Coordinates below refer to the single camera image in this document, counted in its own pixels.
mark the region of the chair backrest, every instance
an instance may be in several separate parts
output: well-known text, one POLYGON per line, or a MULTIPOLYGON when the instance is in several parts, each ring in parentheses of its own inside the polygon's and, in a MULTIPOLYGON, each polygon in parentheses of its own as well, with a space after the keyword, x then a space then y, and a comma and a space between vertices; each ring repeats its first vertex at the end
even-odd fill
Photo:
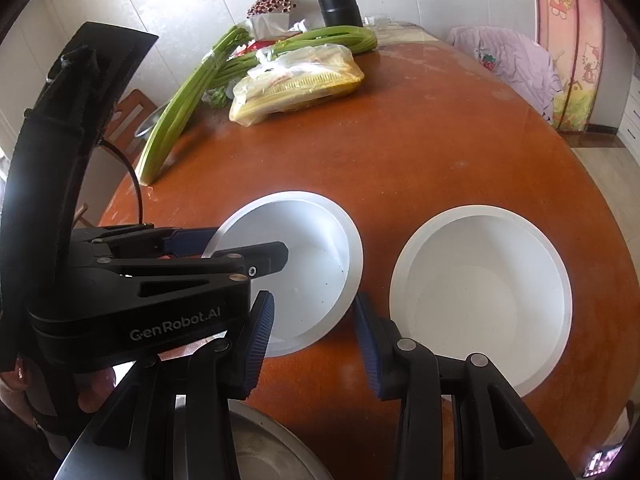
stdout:
POLYGON ((132 90, 113 110, 104 138, 116 146, 133 164, 142 150, 142 139, 133 135, 136 130, 158 108, 154 102, 137 88, 132 90))

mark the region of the finger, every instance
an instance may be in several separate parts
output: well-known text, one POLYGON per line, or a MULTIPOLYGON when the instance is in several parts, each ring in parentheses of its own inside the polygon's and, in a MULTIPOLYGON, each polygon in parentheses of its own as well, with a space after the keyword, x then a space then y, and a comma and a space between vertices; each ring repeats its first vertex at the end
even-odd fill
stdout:
POLYGON ((178 346, 178 348, 174 348, 172 350, 167 350, 166 352, 162 352, 158 354, 162 361, 167 361, 169 359, 176 359, 178 357, 183 357, 185 355, 193 354, 198 348, 203 345, 206 345, 209 341, 211 341, 212 337, 206 337, 204 339, 200 339, 198 341, 194 341, 193 343, 189 343, 188 345, 178 346))
POLYGON ((91 383, 78 394, 78 406, 85 413, 95 413, 116 387, 116 373, 107 368, 91 374, 91 383))
POLYGON ((12 392, 23 392, 29 386, 31 375, 22 360, 18 357, 15 360, 15 368, 11 372, 0 373, 0 383, 12 392))
POLYGON ((14 415, 20 418, 20 420, 25 424, 32 428, 36 427, 31 410, 25 400, 24 393, 0 387, 0 402, 8 407, 9 410, 11 410, 14 415))

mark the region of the white cabinet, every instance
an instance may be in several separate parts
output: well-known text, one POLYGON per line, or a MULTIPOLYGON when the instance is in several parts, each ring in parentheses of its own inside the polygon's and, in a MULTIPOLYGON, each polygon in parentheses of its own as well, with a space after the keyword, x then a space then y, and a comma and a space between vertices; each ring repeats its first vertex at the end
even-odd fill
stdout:
POLYGON ((625 113, 618 129, 618 136, 640 164, 640 64, 631 77, 625 113))

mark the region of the human hand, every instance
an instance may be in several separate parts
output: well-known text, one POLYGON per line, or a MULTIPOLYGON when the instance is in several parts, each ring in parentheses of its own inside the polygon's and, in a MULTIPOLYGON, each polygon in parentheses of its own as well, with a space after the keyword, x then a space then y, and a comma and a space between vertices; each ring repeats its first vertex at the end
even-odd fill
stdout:
MULTIPOLYGON (((0 400, 15 413, 21 421, 35 427, 31 410, 25 399, 24 391, 31 382, 31 372, 23 359, 18 358, 11 372, 0 373, 0 400)), ((115 388, 116 375, 113 368, 107 368, 90 374, 89 386, 78 393, 78 406, 85 413, 94 413, 115 388)))

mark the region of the stainless steel bowl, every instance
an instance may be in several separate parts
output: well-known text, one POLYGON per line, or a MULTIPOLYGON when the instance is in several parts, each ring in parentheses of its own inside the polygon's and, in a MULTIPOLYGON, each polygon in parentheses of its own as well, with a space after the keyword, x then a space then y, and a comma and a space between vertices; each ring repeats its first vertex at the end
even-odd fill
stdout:
MULTIPOLYGON (((175 480, 187 478, 184 398, 175 404, 175 480)), ((333 480, 318 457, 272 418, 237 400, 229 401, 229 412, 242 480, 333 480)))
POLYGON ((149 115, 149 117, 147 117, 143 121, 143 123, 140 124, 140 126, 138 126, 136 133, 133 134, 134 137, 144 137, 145 139, 148 139, 149 134, 151 133, 151 130, 153 129, 154 126, 156 126, 156 123, 160 120, 160 116, 162 115, 162 112, 164 112, 164 109, 167 107, 168 104, 169 104, 169 101, 165 102, 161 107, 156 108, 156 111, 153 112, 151 115, 149 115))

